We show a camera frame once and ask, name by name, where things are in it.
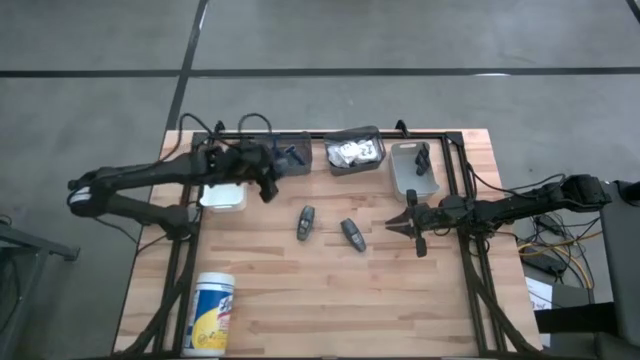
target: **concrete floor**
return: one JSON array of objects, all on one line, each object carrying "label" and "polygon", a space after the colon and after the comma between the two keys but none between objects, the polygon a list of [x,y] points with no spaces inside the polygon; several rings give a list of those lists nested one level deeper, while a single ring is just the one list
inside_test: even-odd
[{"label": "concrete floor", "polygon": [[[1,0],[0,70],[179,69],[197,3]],[[623,0],[217,0],[202,31],[199,69],[640,66],[640,24]],[[21,358],[110,351],[134,246],[72,216],[66,182],[154,160],[176,83],[0,78],[0,213],[82,247],[76,263],[49,262]],[[182,110],[230,127],[252,111],[280,129],[486,127],[503,184],[517,186],[557,172],[639,179],[638,93],[630,75],[191,79]],[[586,245],[596,299],[610,300],[602,242]]]}]

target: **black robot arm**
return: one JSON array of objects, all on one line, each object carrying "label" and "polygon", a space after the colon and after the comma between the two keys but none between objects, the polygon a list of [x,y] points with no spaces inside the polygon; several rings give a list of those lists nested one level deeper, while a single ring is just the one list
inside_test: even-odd
[{"label": "black robot arm", "polygon": [[414,190],[407,191],[407,209],[385,223],[386,228],[414,238],[418,257],[427,254],[423,231],[457,228],[468,234],[491,236],[503,224],[549,211],[600,210],[611,202],[598,178],[569,176],[530,191],[497,201],[474,200],[458,195],[445,197],[438,207],[418,204]]},{"label": "black robot arm", "polygon": [[197,186],[255,181],[261,188],[260,197],[269,202],[278,193],[275,182],[284,171],[266,146],[244,140],[226,151],[215,146],[164,162],[99,168],[69,182],[67,204],[81,217],[113,214],[143,225],[158,224],[169,239],[178,240],[192,233],[185,206],[160,207],[116,192],[168,183]]}]

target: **gray tray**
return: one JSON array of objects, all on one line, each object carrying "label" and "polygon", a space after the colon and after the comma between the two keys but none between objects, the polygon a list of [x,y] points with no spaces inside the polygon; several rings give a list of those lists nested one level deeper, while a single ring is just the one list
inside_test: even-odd
[{"label": "gray tray", "polygon": [[406,200],[409,189],[414,189],[418,193],[418,201],[422,202],[440,190],[432,167],[422,176],[416,174],[418,168],[416,156],[423,143],[429,149],[429,144],[424,141],[398,143],[391,146],[391,177],[395,195],[399,201]]}]

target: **wooden table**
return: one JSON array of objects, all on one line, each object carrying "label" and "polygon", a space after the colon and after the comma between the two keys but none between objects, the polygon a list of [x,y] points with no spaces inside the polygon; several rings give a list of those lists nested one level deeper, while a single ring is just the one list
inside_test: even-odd
[{"label": "wooden table", "polygon": [[[476,172],[500,186],[488,131],[462,132]],[[184,141],[191,136],[185,132]],[[175,140],[176,133],[170,131],[163,152]],[[387,151],[394,142],[385,141]],[[436,141],[430,145],[441,187],[429,200],[435,206],[449,189],[441,145]],[[464,193],[453,155],[459,191]],[[205,211],[195,276],[221,271],[236,278],[227,355],[477,354],[455,231],[444,237],[428,234],[429,253],[416,258],[413,242],[384,228],[385,220],[404,209],[393,195],[388,157],[378,170],[344,177],[332,176],[328,166],[322,143],[314,143],[312,173],[280,180],[280,193],[270,204],[262,203],[253,185],[244,211]],[[481,199],[503,196],[478,186]],[[151,202],[175,204],[181,188],[156,186]],[[316,208],[316,219],[311,237],[301,243],[295,229],[304,205]],[[356,252],[342,235],[339,223],[347,217],[363,233],[366,253]],[[161,234],[159,228],[149,227],[140,244]],[[169,250],[169,242],[162,241],[137,257],[114,350],[128,346],[158,308]],[[513,238],[491,239],[489,259],[500,306],[526,339],[540,347]],[[493,344],[486,309],[483,319]],[[170,319],[168,334],[174,326],[175,319]],[[165,344],[170,346],[168,337]]]}]

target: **white paper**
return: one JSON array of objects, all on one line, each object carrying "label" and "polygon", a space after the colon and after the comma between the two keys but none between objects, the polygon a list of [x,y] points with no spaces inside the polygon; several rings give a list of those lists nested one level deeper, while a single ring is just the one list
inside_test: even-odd
[{"label": "white paper", "polygon": [[[531,306],[533,307],[533,310],[551,309],[553,286],[527,277],[525,279],[527,281],[529,298],[531,299]],[[542,342],[542,345],[546,347],[551,347],[551,335],[540,334],[540,342]]]}]

